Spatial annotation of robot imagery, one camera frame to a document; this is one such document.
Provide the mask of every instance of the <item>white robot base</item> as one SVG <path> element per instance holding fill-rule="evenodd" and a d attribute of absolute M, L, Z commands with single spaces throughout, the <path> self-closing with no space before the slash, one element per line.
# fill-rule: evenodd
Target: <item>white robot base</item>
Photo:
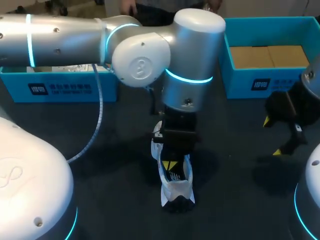
<path fill-rule="evenodd" d="M 78 209 L 64 156 L 0 117 L 0 240 L 75 239 Z"/>
<path fill-rule="evenodd" d="M 289 220 L 293 240 L 320 240 L 320 145 L 311 154 L 296 186 Z"/>

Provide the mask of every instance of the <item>blue box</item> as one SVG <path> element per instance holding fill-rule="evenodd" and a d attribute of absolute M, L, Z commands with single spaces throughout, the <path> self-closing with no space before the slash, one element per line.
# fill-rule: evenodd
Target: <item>blue box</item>
<path fill-rule="evenodd" d="M 320 54 L 320 25 L 314 17 L 226 18 L 225 22 L 226 31 L 219 63 L 228 99 L 267 98 L 276 90 L 274 84 L 285 82 L 288 89 L 306 69 L 237 69 L 230 47 L 300 45 L 310 63 Z M 254 84 L 257 82 L 264 87 L 255 89 Z"/>
<path fill-rule="evenodd" d="M 0 68 L 0 78 L 15 103 L 99 102 L 94 72 L 27 72 L 26 67 Z M 116 102 L 118 79 L 100 72 L 104 102 Z"/>

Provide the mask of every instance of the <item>person's hand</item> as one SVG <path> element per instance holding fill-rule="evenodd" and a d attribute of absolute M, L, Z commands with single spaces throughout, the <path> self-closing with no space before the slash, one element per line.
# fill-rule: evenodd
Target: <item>person's hand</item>
<path fill-rule="evenodd" d="M 120 0 L 120 12 L 123 15 L 130 15 L 132 10 L 133 15 L 137 14 L 136 0 Z"/>
<path fill-rule="evenodd" d="M 223 0 L 206 0 L 207 4 L 210 7 L 210 11 L 213 13 L 217 13 L 219 8 L 221 7 Z"/>

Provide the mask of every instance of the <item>cardboard box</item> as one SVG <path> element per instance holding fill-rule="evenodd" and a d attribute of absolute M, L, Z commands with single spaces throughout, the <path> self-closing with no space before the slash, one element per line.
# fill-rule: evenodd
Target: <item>cardboard box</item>
<path fill-rule="evenodd" d="M 310 64 L 302 46 L 268 46 L 275 68 L 306 68 Z"/>
<path fill-rule="evenodd" d="M 306 68 L 310 63 L 301 46 L 232 46 L 236 69 Z"/>
<path fill-rule="evenodd" d="M 26 67 L 0 68 L 0 78 L 15 103 L 95 103 L 99 91 L 94 72 L 27 72 Z M 104 102 L 116 102 L 118 79 L 100 72 Z"/>
<path fill-rule="evenodd" d="M 236 69 L 274 67 L 268 47 L 235 46 L 230 51 Z"/>
<path fill-rule="evenodd" d="M 314 17 L 226 18 L 219 64 L 228 99 L 287 91 L 320 54 Z"/>

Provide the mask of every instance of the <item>white sneaker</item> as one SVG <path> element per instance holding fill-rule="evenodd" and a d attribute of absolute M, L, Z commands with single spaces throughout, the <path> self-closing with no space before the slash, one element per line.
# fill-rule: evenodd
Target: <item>white sneaker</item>
<path fill-rule="evenodd" d="M 153 132 L 159 133 L 162 121 L 158 122 Z M 193 173 L 190 156 L 185 155 L 183 162 L 161 160 L 162 143 L 151 141 L 151 154 L 157 160 L 161 186 L 161 205 L 169 206 L 171 211 L 184 211 L 196 203 L 192 189 Z"/>

